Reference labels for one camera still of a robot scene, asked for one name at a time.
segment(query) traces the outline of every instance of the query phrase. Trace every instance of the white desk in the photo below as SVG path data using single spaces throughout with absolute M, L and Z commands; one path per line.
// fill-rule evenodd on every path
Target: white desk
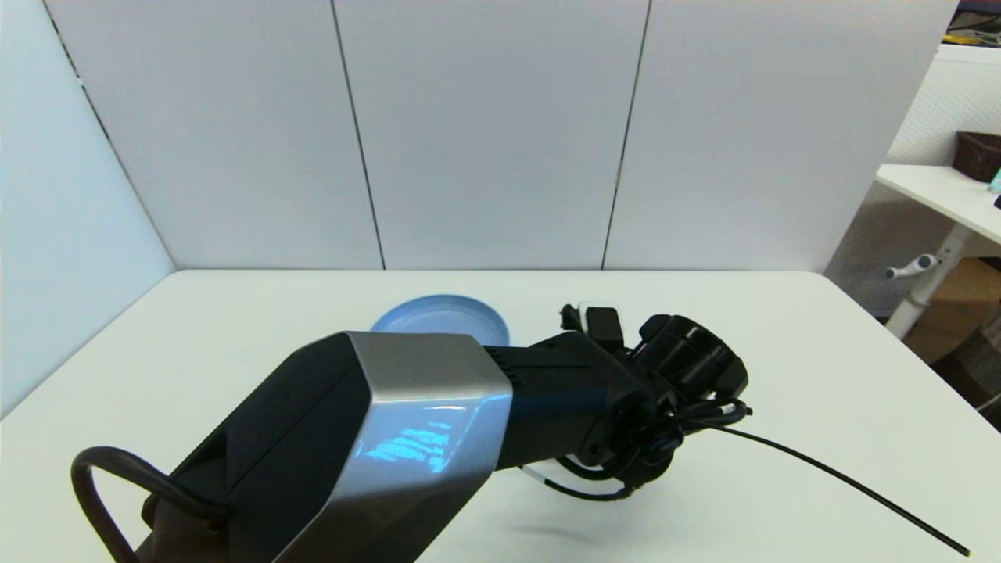
M 367 329 L 390 307 L 432 293 L 492 305 L 515 345 L 556 334 L 565 303 L 618 303 L 631 337 L 650 315 L 689 316 L 748 366 L 744 399 L 756 415 L 741 429 L 818 456 L 974 551 L 1001 552 L 1001 436 L 820 275 L 185 271 L 0 425 L 0 561 L 108 561 L 70 488 L 78 451 L 115 445 L 169 471 L 294 349 Z M 98 477 L 126 536 L 140 541 L 145 494 Z M 421 561 L 960 559 L 802 462 L 703 433 L 664 478 L 618 503 L 564 497 L 517 470 L 495 474 Z
M 997 195 L 987 191 L 986 183 L 970 179 L 949 166 L 884 164 L 876 180 L 956 221 L 936 252 L 940 264 L 921 274 L 886 324 L 891 333 L 904 338 L 949 271 L 963 257 L 963 248 L 974 232 L 1001 244 L 1001 209 L 994 207 Z

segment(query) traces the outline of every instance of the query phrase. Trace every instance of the black cable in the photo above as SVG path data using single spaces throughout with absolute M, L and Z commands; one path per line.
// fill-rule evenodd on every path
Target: black cable
M 636 459 L 637 454 L 640 453 L 640 447 L 634 446 L 626 454 L 620 456 L 617 460 L 610 462 L 608 467 L 603 469 L 588 469 L 584 466 L 574 463 L 574 460 L 561 456 L 557 458 L 557 462 L 564 467 L 567 471 L 577 475 L 581 479 L 587 479 L 588 481 L 608 481 L 609 479 L 615 479 L 619 475 L 629 468 L 633 460 Z
M 706 423 L 702 423 L 702 422 L 698 422 L 698 421 L 688 421 L 688 422 L 692 423 L 692 424 L 702 425 L 702 426 L 704 426 L 706 428 L 711 428 L 713 430 L 718 430 L 720 432 L 725 432 L 727 434 L 733 434 L 734 436 L 740 436 L 741 438 L 747 438 L 748 440 L 752 440 L 754 442 L 758 442 L 759 444 L 764 444 L 766 446 L 771 446 L 772 448 L 775 448 L 776 450 L 779 450 L 780 452 L 784 452 L 786 454 L 789 454 L 790 456 L 793 456 L 794 458 L 797 458 L 797 459 L 799 459 L 801 461 L 804 461 L 804 462 L 806 462 L 806 463 L 808 463 L 808 464 L 816 467 L 817 469 L 819 469 L 819 470 L 821 470 L 821 471 L 823 471 L 823 472 L 825 472 L 825 473 L 827 473 L 829 475 L 837 477 L 838 479 L 844 481 L 845 483 L 848 483 L 849 485 L 851 485 L 852 487 L 854 487 L 858 491 L 860 491 L 860 492 L 864 493 L 865 495 L 867 495 L 869 498 L 871 498 L 871 499 L 875 500 L 876 502 L 882 504 L 883 506 L 889 508 L 893 512 L 897 513 L 897 515 L 903 517 L 905 520 L 907 520 L 911 524 L 914 524 L 918 528 L 921 528 L 922 530 L 924 530 L 928 534 L 930 534 L 933 537 L 935 537 L 935 539 L 939 540 L 940 542 L 942 542 L 942 543 L 946 544 L 947 546 L 951 547 L 952 549 L 956 550 L 957 552 L 959 552 L 963 556 L 970 557 L 970 550 L 967 549 L 965 546 L 963 546 L 961 543 L 957 542 L 956 540 L 954 540 L 954 539 L 950 538 L 949 536 L 943 534 L 942 532 L 938 531 L 937 529 L 935 529 L 933 526 L 931 526 L 930 524 L 928 524 L 924 520 L 921 520 L 917 516 L 911 514 L 910 512 L 904 510 L 903 508 L 897 506 L 892 501 L 890 501 L 890 499 L 887 499 L 883 495 L 880 495 L 879 493 L 877 493 L 876 491 L 873 491 L 869 487 L 866 487 L 862 483 L 859 483 L 858 481 L 852 479 L 851 477 L 845 475 L 844 473 L 841 473 L 840 471 L 838 471 L 838 470 L 836 470 L 836 469 L 834 469 L 834 468 L 832 468 L 832 467 L 830 467 L 828 465 L 825 465 L 825 464 L 823 464 L 823 463 L 821 463 L 821 462 L 819 462 L 819 461 L 811 458 L 810 456 L 808 456 L 806 454 L 801 454 L 800 452 L 797 452 L 796 450 L 793 450 L 792 448 L 783 446 L 782 444 L 779 444 L 778 442 L 772 442 L 771 440 L 767 440 L 765 438 L 761 438 L 761 437 L 755 436 L 753 434 L 748 434 L 746 432 L 741 432 L 739 430 L 734 430 L 732 428 L 725 428 L 725 427 L 722 427 L 722 426 L 716 426 L 716 425 L 713 425 L 713 424 L 706 424 Z
M 139 457 L 109 446 L 88 448 L 73 460 L 70 480 L 83 514 L 116 563 L 139 563 L 139 559 L 97 494 L 94 467 L 142 487 L 191 516 L 219 526 L 226 522 L 225 505 L 199 497 Z
M 583 491 L 571 489 L 570 487 L 565 487 L 557 483 L 556 481 L 553 481 L 552 479 L 535 471 L 534 469 L 525 467 L 524 465 L 519 466 L 519 469 L 529 474 L 530 477 L 538 480 L 543 485 L 546 485 L 550 489 L 553 489 L 554 491 L 563 493 L 565 495 L 570 495 L 576 499 L 581 499 L 585 501 L 594 501 L 594 502 L 621 501 L 623 499 L 629 498 L 629 496 L 633 494 L 633 491 L 636 491 L 635 487 L 630 487 L 627 485 L 626 487 L 619 489 L 615 493 L 607 493 L 607 494 L 585 493 Z

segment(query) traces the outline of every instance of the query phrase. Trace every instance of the blue bowl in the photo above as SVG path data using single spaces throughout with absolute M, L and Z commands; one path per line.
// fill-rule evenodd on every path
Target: blue bowl
M 481 346 L 509 346 L 508 325 L 490 306 L 462 296 L 427 296 L 398 305 L 374 325 L 375 333 L 469 335 Z

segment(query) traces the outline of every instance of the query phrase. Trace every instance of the white wall panel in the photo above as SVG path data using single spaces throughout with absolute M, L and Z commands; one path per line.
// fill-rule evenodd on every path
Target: white wall panel
M 387 267 L 600 267 L 647 5 L 335 2 Z
M 2 417 L 174 264 L 41 0 L 0 19 Z
M 822 269 L 954 4 L 654 0 L 607 267 Z
M 381 267 L 326 0 L 50 2 L 180 267 Z

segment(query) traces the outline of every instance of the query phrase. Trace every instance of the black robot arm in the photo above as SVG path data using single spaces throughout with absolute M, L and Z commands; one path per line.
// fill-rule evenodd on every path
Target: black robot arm
M 155 470 L 87 450 L 74 488 L 116 561 L 408 562 L 495 470 L 556 458 L 623 490 L 547 485 L 621 499 L 663 474 L 700 424 L 748 414 L 736 399 L 743 364 L 698 324 L 653 317 L 628 349 L 614 309 L 567 306 L 563 317 L 568 332 L 529 348 L 373 333 L 303 347 L 169 477 L 138 480 L 152 484 L 142 509 L 152 533 L 135 553 L 96 506 L 89 468 L 126 479 Z

